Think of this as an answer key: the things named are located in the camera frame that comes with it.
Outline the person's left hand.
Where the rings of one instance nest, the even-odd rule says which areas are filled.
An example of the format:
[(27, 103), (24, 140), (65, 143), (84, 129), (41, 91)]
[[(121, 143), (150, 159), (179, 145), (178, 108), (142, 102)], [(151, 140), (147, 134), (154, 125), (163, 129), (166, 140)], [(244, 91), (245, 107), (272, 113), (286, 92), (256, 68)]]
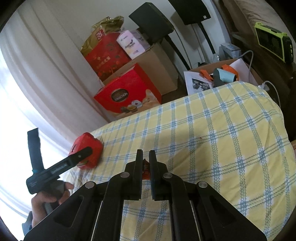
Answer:
[(55, 203), (57, 201), (58, 204), (61, 205), (70, 197), (70, 190), (73, 189), (74, 185), (69, 182), (66, 182), (65, 191), (63, 193), (63, 196), (59, 200), (57, 200), (56, 197), (51, 196), (50, 194), (43, 191), (36, 194), (31, 200), (33, 216), (32, 227), (35, 227), (47, 216), (46, 209), (44, 208), (44, 203)]

